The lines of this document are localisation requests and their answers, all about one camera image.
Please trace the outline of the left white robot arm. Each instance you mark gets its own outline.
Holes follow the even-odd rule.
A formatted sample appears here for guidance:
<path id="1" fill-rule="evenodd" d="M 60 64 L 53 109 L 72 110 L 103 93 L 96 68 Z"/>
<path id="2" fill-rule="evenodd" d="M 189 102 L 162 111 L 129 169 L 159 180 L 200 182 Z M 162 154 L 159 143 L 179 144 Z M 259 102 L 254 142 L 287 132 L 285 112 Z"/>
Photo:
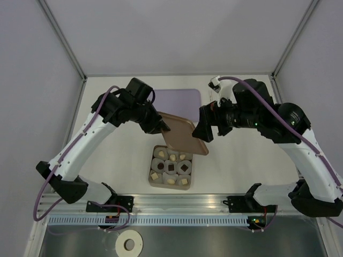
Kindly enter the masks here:
<path id="1" fill-rule="evenodd" d="M 132 78 L 125 88 L 110 87 L 91 106 L 85 122 L 68 144 L 36 170 L 45 184 L 66 203 L 79 200 L 98 203 L 106 212 L 117 206 L 117 195 L 106 183 L 80 176 L 80 170 L 102 141 L 126 122 L 137 123 L 146 134 L 159 134 L 170 128 L 153 106 L 155 92 L 143 81 Z"/>

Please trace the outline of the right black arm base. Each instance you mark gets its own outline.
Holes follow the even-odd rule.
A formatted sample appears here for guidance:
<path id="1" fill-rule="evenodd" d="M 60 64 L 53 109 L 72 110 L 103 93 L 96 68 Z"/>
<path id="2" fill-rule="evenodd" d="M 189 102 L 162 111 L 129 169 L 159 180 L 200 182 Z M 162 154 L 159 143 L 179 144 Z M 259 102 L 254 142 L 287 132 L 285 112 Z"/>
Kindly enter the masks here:
<path id="1" fill-rule="evenodd" d="M 260 205 L 253 197 L 242 195 L 229 195 L 222 202 L 229 209 L 230 213 L 274 213 L 276 205 Z"/>

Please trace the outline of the gold tin lid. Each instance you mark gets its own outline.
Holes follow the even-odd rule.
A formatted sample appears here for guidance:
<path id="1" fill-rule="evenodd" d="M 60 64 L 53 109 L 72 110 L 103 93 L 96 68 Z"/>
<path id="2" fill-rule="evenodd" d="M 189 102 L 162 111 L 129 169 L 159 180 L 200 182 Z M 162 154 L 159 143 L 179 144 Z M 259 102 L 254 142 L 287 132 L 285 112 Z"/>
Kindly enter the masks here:
<path id="1" fill-rule="evenodd" d="M 168 148 L 178 152 L 196 155 L 207 155 L 209 150 L 205 143 L 192 136 L 195 125 L 191 120 L 159 112 L 164 123 L 170 128 L 162 131 L 162 136 Z"/>

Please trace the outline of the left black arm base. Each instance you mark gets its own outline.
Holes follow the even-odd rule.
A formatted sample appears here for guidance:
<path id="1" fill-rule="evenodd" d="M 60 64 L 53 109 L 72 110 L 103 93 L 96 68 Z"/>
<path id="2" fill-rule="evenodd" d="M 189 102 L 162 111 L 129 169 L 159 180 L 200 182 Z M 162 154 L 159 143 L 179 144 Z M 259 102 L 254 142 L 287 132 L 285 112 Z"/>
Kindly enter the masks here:
<path id="1" fill-rule="evenodd" d="M 132 213 L 133 196 L 112 196 L 106 203 L 100 204 L 88 201 L 86 205 L 87 213 L 105 214 L 106 223 L 116 223 L 120 220 L 121 214 Z"/>

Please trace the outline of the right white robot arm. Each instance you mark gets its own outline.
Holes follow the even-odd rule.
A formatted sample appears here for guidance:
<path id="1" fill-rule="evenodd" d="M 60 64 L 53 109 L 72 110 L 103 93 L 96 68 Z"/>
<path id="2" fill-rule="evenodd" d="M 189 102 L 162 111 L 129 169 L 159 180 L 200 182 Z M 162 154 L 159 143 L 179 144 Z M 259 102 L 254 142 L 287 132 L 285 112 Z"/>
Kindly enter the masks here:
<path id="1" fill-rule="evenodd" d="M 257 213 L 289 205 L 308 217 L 342 213 L 342 177 L 322 152 L 310 120 L 298 105 L 274 103 L 266 85 L 255 79 L 217 76 L 209 87 L 218 99 L 200 107 L 194 138 L 211 142 L 212 127 L 219 136 L 237 128 L 255 129 L 278 145 L 301 174 L 298 181 L 286 185 L 253 184 L 238 207 L 228 197 L 225 203 L 230 211 Z"/>

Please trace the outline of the dark square chocolate corner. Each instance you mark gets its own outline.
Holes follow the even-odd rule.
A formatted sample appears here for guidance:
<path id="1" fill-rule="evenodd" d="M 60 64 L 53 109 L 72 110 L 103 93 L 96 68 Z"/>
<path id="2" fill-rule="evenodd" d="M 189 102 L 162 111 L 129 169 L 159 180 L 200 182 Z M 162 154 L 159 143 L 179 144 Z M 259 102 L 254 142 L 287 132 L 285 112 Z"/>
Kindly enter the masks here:
<path id="1" fill-rule="evenodd" d="M 187 173 L 189 170 L 189 167 L 186 165 L 186 164 L 183 164 L 181 167 L 180 167 L 180 171 L 184 172 L 184 173 Z"/>

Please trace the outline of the gold square chocolate tin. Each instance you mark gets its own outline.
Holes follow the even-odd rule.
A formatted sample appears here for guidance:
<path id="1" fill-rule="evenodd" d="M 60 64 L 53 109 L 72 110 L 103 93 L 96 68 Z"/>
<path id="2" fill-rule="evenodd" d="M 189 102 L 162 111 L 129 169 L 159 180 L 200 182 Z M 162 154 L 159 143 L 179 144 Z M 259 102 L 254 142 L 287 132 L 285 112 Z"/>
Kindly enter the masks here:
<path id="1" fill-rule="evenodd" d="M 188 190 L 192 183 L 193 154 L 154 146 L 148 173 L 152 187 Z"/>

